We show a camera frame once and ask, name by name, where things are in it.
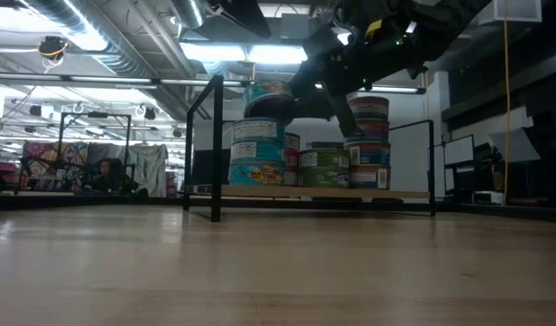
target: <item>person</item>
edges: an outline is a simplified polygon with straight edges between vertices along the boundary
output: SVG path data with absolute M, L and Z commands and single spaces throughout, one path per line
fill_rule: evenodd
M 100 174 L 91 182 L 91 188 L 99 191 L 119 191 L 122 175 L 118 159 L 103 158 L 97 163 Z

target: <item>tuna can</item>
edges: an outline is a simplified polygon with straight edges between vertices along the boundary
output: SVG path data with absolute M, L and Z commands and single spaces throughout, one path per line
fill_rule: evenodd
M 388 141 L 388 121 L 381 119 L 356 119 L 357 127 L 364 132 L 360 137 L 347 137 L 345 143 L 353 141 Z
M 295 133 L 286 132 L 284 146 L 287 149 L 294 149 L 296 151 L 300 150 L 300 136 L 296 135 Z
M 349 152 L 344 149 L 306 149 L 300 152 L 301 168 L 349 168 Z
M 298 187 L 298 171 L 284 171 L 284 185 L 287 187 Z
M 298 161 L 300 158 L 300 153 L 298 150 L 286 149 L 286 169 L 291 171 L 298 171 Z
M 380 165 L 350 168 L 350 187 L 388 190 L 390 188 L 390 167 Z
M 301 168 L 301 187 L 339 188 L 349 187 L 347 168 Z
M 344 143 L 338 141 L 313 141 L 306 143 L 306 149 L 344 149 Z
M 230 185 L 282 186 L 284 163 L 251 161 L 230 164 Z
M 284 101 L 293 101 L 292 90 L 286 81 L 256 81 L 245 89 L 242 96 L 244 114 L 247 114 L 258 103 L 264 105 L 277 105 Z
M 240 140 L 232 144 L 230 162 L 239 163 L 244 161 L 284 162 L 284 144 L 280 140 Z
M 248 118 L 232 124 L 232 143 L 244 139 L 279 139 L 284 141 L 284 125 L 270 118 Z
M 357 141 L 344 145 L 352 167 L 389 165 L 390 144 L 382 141 Z
M 357 119 L 388 120 L 388 100 L 377 96 L 350 99 L 349 106 Z

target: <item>yellow cable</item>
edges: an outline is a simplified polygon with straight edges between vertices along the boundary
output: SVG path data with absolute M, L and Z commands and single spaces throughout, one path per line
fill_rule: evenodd
M 510 92 L 510 56 L 507 30 L 507 0 L 504 0 L 503 10 L 503 47 L 505 52 L 505 97 L 507 104 L 507 126 L 505 129 L 505 176 L 503 177 L 503 204 L 507 205 L 509 178 L 509 158 L 510 158 L 510 110 L 512 109 L 512 96 Z

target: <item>wooden floor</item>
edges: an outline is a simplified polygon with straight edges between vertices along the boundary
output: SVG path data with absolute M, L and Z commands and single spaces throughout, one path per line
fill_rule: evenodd
M 356 214 L 2 212 L 0 325 L 556 325 L 556 224 Z

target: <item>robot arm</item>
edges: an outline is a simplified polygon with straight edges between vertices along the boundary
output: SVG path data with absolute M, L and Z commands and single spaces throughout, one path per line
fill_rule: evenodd
M 340 0 L 332 23 L 351 32 L 349 44 L 342 45 L 330 25 L 304 42 L 309 59 L 289 82 L 297 101 L 283 108 L 285 114 L 291 119 L 337 116 L 346 137 L 356 134 L 348 93 L 369 90 L 403 69 L 416 78 L 427 69 L 423 64 L 438 59 L 490 2 L 442 0 L 430 6 L 413 0 Z M 411 22 L 417 27 L 407 34 Z

